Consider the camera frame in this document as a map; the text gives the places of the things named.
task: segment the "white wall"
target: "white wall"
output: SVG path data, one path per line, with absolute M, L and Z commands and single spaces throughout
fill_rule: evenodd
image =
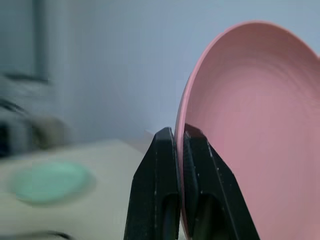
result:
M 76 139 L 133 137 L 175 125 L 190 72 L 227 27 L 267 20 L 320 52 L 315 0 L 70 0 L 64 114 Z
M 35 73 L 31 0 L 0 0 L 0 74 Z

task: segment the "green plate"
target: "green plate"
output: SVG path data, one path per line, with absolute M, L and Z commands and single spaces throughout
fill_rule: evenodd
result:
M 76 163 L 49 162 L 17 172 L 9 189 L 17 199 L 46 204 L 80 193 L 90 182 L 89 171 Z

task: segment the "white table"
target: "white table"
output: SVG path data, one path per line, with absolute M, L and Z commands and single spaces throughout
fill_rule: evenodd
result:
M 76 240 L 122 240 L 132 178 L 143 157 L 127 143 L 109 140 L 1 160 L 0 235 L 51 230 Z M 74 201 L 46 207 L 27 205 L 6 191 L 11 173 L 46 161 L 81 163 L 95 176 L 95 188 Z

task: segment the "pink plate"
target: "pink plate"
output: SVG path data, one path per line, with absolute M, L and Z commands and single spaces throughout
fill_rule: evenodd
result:
M 320 239 L 320 60 L 305 43 L 255 21 L 209 44 L 176 120 L 182 185 L 185 123 L 233 171 L 262 240 Z

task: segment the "mint green dish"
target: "mint green dish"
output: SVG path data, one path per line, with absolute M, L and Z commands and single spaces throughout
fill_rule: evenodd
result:
M 46 204 L 82 192 L 90 176 L 85 167 L 76 163 L 41 163 L 16 172 L 9 181 L 9 190 L 21 201 Z

